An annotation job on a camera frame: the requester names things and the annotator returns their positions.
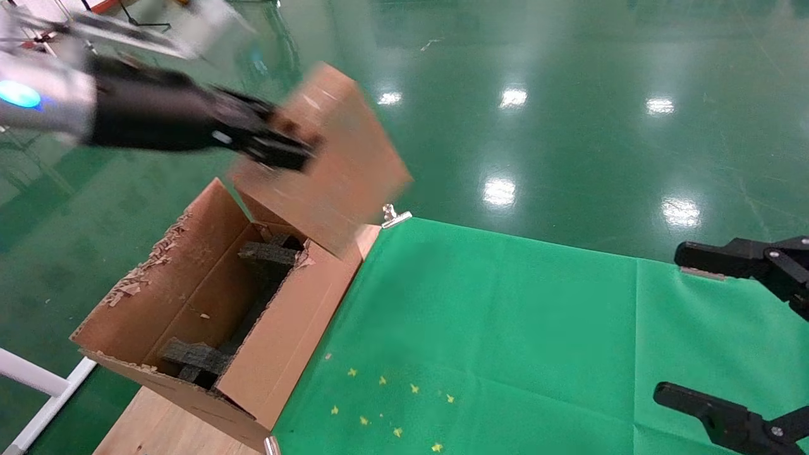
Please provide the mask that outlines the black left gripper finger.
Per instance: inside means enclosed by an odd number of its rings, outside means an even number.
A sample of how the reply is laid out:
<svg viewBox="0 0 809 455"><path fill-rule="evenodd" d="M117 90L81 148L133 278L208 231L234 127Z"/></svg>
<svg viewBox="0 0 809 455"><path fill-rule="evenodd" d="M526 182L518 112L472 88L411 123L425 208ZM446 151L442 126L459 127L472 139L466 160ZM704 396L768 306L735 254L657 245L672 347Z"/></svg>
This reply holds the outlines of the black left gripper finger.
<svg viewBox="0 0 809 455"><path fill-rule="evenodd" d="M305 142L268 128L249 133L243 139L243 153L265 167L295 172L303 172L315 157L313 148Z"/></svg>

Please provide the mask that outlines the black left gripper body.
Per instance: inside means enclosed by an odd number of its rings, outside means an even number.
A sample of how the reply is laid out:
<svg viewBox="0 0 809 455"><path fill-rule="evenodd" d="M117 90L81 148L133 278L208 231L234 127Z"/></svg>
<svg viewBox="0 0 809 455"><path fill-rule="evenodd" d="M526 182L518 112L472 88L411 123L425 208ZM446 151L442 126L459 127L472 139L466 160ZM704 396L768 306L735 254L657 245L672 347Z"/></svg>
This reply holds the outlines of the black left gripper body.
<svg viewBox="0 0 809 455"><path fill-rule="evenodd" d="M88 146L159 152L238 150L275 137L268 125L272 104L225 87L202 85L176 71L92 58L95 109Z"/></svg>

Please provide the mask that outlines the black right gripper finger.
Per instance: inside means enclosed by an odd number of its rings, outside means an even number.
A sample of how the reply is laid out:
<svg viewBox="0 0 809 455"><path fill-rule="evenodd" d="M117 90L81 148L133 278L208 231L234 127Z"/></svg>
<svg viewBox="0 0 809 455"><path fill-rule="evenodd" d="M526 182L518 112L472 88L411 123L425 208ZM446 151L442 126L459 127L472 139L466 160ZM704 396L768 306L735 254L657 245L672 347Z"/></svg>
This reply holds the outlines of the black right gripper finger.
<svg viewBox="0 0 809 455"><path fill-rule="evenodd" d="M773 243L735 238L724 246L685 241L677 246L674 262L720 276L756 280L808 320L806 236Z"/></svg>
<svg viewBox="0 0 809 455"><path fill-rule="evenodd" d="M699 420L716 446L739 454L806 454L798 443L808 435L808 406L765 420L733 401L668 381L655 386L653 400Z"/></svg>

